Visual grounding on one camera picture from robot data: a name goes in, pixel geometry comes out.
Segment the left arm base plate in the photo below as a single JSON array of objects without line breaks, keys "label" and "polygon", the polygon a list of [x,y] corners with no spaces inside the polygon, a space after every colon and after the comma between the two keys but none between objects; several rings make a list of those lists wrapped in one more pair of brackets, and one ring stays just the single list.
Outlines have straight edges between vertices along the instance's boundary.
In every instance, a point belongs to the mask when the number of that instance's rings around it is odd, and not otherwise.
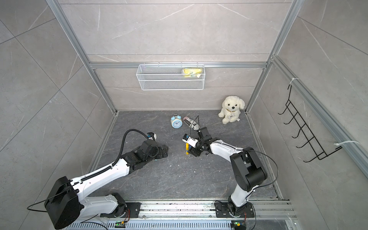
[{"label": "left arm base plate", "polygon": [[139,213],[140,213],[140,208],[141,208],[140,202],[127,202],[122,218],[128,219],[128,213],[130,213],[130,218],[138,218]]}]

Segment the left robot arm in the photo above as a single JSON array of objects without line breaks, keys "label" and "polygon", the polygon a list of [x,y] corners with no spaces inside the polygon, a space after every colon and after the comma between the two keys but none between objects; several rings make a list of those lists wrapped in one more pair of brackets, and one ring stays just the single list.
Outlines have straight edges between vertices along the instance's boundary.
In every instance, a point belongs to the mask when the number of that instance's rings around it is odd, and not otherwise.
[{"label": "left robot arm", "polygon": [[119,193],[99,197],[89,196],[116,179],[143,168],[147,163],[168,156],[168,146],[158,143],[154,133],[144,134],[140,130],[137,133],[144,136],[143,143],[124,153],[125,140],[130,132],[132,129],[125,132],[119,154],[112,163],[73,179],[61,177],[54,183],[51,192],[42,203],[56,230],[64,229],[78,218],[88,216],[130,218],[127,203]]}]

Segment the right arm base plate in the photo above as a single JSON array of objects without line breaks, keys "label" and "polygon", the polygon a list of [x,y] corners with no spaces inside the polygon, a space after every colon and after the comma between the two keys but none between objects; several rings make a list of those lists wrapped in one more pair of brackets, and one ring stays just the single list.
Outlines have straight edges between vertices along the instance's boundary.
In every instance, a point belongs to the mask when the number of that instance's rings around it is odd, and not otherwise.
[{"label": "right arm base plate", "polygon": [[217,218],[254,218],[255,210],[251,202],[241,207],[236,207],[232,202],[215,201],[215,213]]}]

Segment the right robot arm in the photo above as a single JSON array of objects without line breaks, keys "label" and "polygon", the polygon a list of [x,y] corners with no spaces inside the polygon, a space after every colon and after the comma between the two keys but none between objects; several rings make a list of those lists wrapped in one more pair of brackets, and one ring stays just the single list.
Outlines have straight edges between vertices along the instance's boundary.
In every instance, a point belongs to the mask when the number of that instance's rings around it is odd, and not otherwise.
[{"label": "right robot arm", "polygon": [[264,153],[251,147],[239,148],[219,138],[213,138],[206,127],[200,128],[196,132],[198,135],[196,139],[188,134],[183,136],[183,142],[189,145],[188,153],[199,157],[202,152],[205,152],[229,161],[232,164],[237,183],[227,202],[214,202],[216,217],[255,217],[255,208],[249,202],[249,197],[255,189],[275,183],[279,177],[279,171],[277,171],[277,176],[272,182],[263,185],[262,183],[268,178],[268,174],[258,154],[266,156]]}]

